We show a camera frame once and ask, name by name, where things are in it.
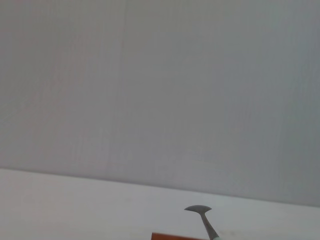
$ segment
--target white surface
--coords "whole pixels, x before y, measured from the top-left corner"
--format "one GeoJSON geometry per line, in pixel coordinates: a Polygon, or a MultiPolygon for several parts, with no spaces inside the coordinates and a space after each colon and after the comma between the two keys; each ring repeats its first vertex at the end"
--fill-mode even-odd
{"type": "Polygon", "coordinates": [[[320,206],[319,0],[1,0],[0,167],[320,206]]]}
{"type": "Polygon", "coordinates": [[[222,239],[318,240],[320,208],[109,181],[0,170],[2,240],[150,240],[152,232],[207,239],[190,205],[222,239]]]}

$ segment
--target white ceiling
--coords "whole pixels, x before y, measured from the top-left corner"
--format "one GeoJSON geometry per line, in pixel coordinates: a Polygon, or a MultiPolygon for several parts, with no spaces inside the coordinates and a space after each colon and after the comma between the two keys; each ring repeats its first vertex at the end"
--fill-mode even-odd
{"type": "Polygon", "coordinates": [[[319,12],[2,0],[0,167],[320,206],[319,12]]]}

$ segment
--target orange object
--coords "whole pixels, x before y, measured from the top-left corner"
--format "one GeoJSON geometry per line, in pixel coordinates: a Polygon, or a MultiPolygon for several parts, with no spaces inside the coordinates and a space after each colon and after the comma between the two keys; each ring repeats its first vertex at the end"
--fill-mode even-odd
{"type": "Polygon", "coordinates": [[[185,236],[173,236],[161,233],[152,233],[151,240],[199,240],[196,238],[185,237],[185,236]]]}

